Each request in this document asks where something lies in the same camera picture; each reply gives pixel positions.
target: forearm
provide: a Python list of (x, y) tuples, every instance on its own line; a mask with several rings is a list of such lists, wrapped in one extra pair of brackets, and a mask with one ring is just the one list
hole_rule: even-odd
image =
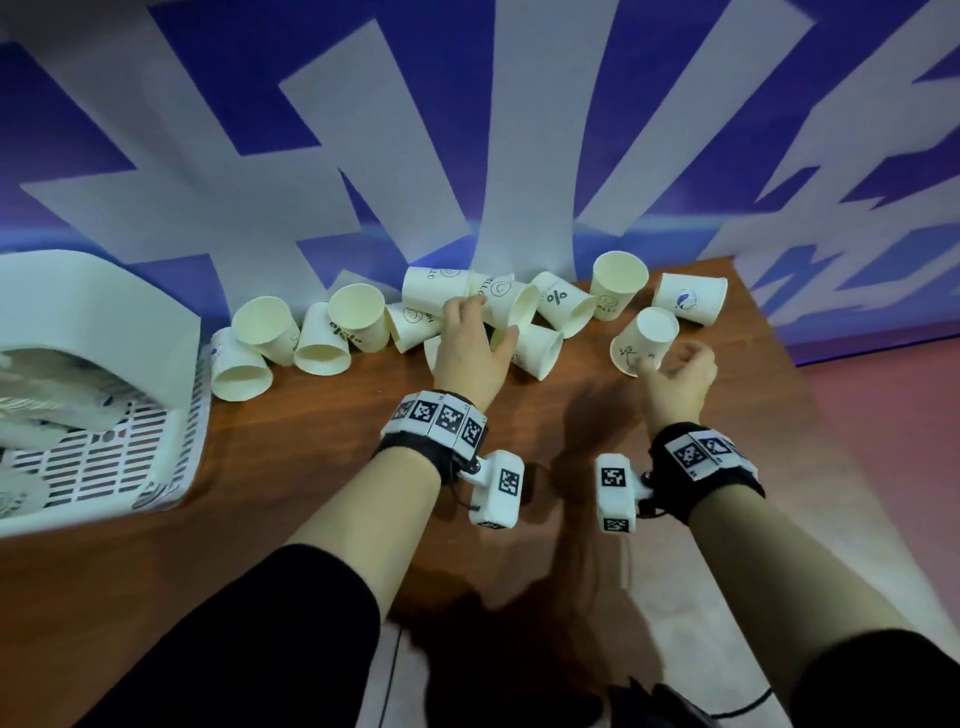
[(804, 669), (830, 646), (909, 628), (883, 595), (749, 488), (707, 496), (689, 525), (784, 705)]
[(440, 492), (440, 474), (408, 448), (380, 451), (288, 543), (322, 548), (350, 566), (386, 618)]

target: left hand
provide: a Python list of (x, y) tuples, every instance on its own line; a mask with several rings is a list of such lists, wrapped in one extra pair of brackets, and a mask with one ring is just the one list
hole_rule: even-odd
[(491, 351), (480, 318), (486, 299), (450, 299), (444, 305), (444, 330), (433, 372), (435, 389), (455, 392), (485, 412), (507, 377), (510, 360), (516, 352), (519, 329), (510, 327), (496, 348)]

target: blue and white wall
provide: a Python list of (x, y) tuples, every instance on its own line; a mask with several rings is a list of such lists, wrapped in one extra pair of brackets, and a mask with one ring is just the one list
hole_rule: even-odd
[(960, 319), (957, 0), (0, 0), (0, 250), (201, 313), (736, 255), (787, 343)]

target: white plastic basket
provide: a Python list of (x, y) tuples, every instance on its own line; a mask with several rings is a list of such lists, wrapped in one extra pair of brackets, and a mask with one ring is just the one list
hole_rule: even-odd
[(39, 474), (50, 486), (43, 509), (0, 518), (0, 538), (170, 508), (193, 483), (210, 417), (209, 346), (197, 359), (190, 406), (167, 410), (104, 372), (99, 385), (127, 401), (127, 415), (106, 432), (75, 430), (43, 452), (8, 449), (0, 462)]

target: pink floor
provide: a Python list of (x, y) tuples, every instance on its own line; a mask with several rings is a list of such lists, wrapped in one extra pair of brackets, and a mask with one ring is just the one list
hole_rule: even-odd
[(960, 339), (801, 372), (960, 624)]

